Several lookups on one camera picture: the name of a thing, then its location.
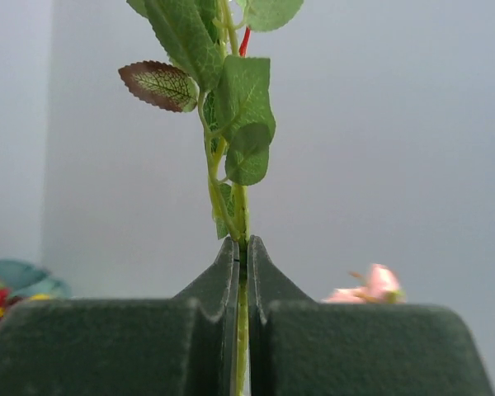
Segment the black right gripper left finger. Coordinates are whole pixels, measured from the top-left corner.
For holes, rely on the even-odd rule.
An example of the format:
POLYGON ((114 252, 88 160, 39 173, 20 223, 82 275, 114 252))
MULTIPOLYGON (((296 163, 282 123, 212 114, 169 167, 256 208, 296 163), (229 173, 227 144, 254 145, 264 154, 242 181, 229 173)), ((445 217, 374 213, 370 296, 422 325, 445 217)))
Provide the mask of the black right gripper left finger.
POLYGON ((0 323, 0 395, 232 395, 238 245, 170 299, 23 302, 0 323))

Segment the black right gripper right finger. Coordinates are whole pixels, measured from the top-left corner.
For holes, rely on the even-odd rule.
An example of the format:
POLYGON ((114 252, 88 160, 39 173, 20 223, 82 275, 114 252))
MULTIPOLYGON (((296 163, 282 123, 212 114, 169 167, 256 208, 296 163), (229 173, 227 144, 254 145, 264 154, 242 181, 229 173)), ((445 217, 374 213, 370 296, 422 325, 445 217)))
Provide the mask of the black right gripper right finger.
POLYGON ((320 304, 247 248, 254 395, 488 396, 471 332, 453 310, 420 304, 320 304))

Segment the pink rose stem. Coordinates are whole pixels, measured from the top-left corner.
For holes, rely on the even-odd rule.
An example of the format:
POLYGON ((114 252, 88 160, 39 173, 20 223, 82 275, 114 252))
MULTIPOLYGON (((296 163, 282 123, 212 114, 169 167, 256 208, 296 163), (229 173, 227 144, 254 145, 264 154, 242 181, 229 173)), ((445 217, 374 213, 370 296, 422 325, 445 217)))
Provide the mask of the pink rose stem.
POLYGON ((368 276, 354 271, 350 275, 358 279, 360 286, 349 289, 335 289, 322 299, 325 304, 405 304, 406 296, 399 279, 389 267, 374 263, 368 276))
POLYGON ((220 238, 239 248, 236 394, 244 387, 248 353, 247 188, 269 164, 276 120, 270 101, 270 60, 246 54, 252 32, 274 31, 300 10, 299 1, 241 1, 235 22, 227 1, 133 1, 167 62, 122 67, 120 79, 136 98, 165 111, 196 111, 203 128, 212 217, 220 238))

